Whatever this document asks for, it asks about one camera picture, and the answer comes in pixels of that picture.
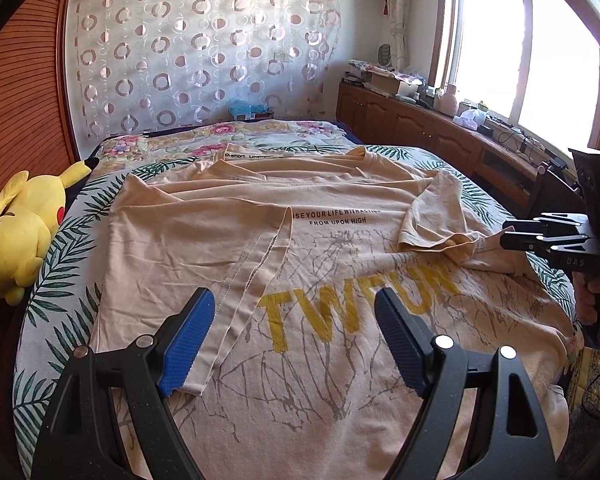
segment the clothing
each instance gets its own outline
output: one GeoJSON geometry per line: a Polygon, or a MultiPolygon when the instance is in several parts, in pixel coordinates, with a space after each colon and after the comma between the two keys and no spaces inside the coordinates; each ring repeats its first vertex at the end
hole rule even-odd
{"type": "MultiPolygon", "coordinates": [[[[462,207],[458,179],[364,148],[263,157],[229,146],[149,185],[130,176],[110,215],[96,351],[155,331],[196,286],[216,293],[216,320],[183,387],[200,398],[169,400],[209,480],[385,475],[421,400],[376,323],[382,286],[465,349],[516,348],[559,452],[568,414],[548,385],[571,322],[525,255],[501,249],[462,207]],[[243,256],[260,239],[272,251],[243,256]]],[[[443,478],[471,414],[468,392],[443,478]]],[[[130,460],[141,470],[137,451],[130,460]]]]}

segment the yellow stuffed animal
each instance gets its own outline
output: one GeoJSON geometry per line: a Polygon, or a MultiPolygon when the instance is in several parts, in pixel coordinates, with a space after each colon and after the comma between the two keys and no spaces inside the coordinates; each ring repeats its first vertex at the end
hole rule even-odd
{"type": "Polygon", "coordinates": [[[11,306],[19,304],[25,287],[36,281],[51,240],[64,218],[65,188],[90,172],[82,161],[60,176],[40,175],[28,180],[29,171],[21,171],[2,188],[0,298],[11,306]]]}

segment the blue textured pad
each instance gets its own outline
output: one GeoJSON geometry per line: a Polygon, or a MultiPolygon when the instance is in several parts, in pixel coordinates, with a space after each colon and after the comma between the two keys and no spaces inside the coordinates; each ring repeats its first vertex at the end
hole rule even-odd
{"type": "Polygon", "coordinates": [[[169,397],[173,390],[184,384],[215,314],[216,301],[207,290],[191,309],[164,354],[162,375],[158,380],[158,390],[163,396],[169,397]]]}
{"type": "Polygon", "coordinates": [[[420,327],[414,327],[415,330],[419,328],[421,332],[424,332],[422,330],[422,325],[424,325],[426,332],[421,336],[429,335],[429,328],[417,316],[412,316],[407,312],[405,306],[390,288],[383,288],[376,294],[374,311],[404,384],[416,390],[418,396],[422,397],[429,389],[431,382],[426,373],[424,350],[411,333],[406,316],[411,316],[413,324],[420,325],[420,327]]]}

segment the floral bedding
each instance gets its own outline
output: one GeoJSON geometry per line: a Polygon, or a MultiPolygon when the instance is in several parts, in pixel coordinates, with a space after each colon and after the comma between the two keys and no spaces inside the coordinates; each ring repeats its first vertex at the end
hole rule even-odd
{"type": "MultiPolygon", "coordinates": [[[[229,140],[261,150],[346,152],[352,143],[340,132],[330,123],[223,123],[155,139],[119,137],[103,145],[101,156],[112,159],[104,160],[103,166],[122,168],[92,178],[69,209],[34,285],[22,328],[12,400],[18,452],[27,477],[56,381],[74,348],[87,344],[90,338],[102,296],[101,262],[106,259],[107,216],[126,175],[133,173],[148,180],[175,166],[208,157],[229,140]],[[268,130],[283,127],[275,134],[268,130]]],[[[397,146],[368,148],[417,168],[450,171],[462,181],[464,205],[490,226],[499,226],[509,217],[493,198],[432,153],[397,146]]],[[[573,287],[565,274],[550,269],[532,254],[528,257],[549,293],[574,319],[573,287]]],[[[130,423],[128,413],[119,416],[121,424],[130,423]]]]}
{"type": "Polygon", "coordinates": [[[326,121],[218,123],[161,137],[127,135],[105,140],[96,152],[100,164],[93,177],[133,169],[150,162],[209,155],[229,142],[249,148],[283,146],[353,146],[343,130],[326,121]]]}

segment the window pane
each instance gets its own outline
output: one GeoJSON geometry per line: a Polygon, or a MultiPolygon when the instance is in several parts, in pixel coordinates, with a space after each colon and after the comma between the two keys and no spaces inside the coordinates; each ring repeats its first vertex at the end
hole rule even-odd
{"type": "Polygon", "coordinates": [[[516,97],[525,9],[522,0],[464,0],[456,86],[461,98],[509,117],[516,97]]]}
{"type": "Polygon", "coordinates": [[[564,0],[533,0],[531,66],[520,125],[569,155],[589,142],[600,50],[564,0]]]}

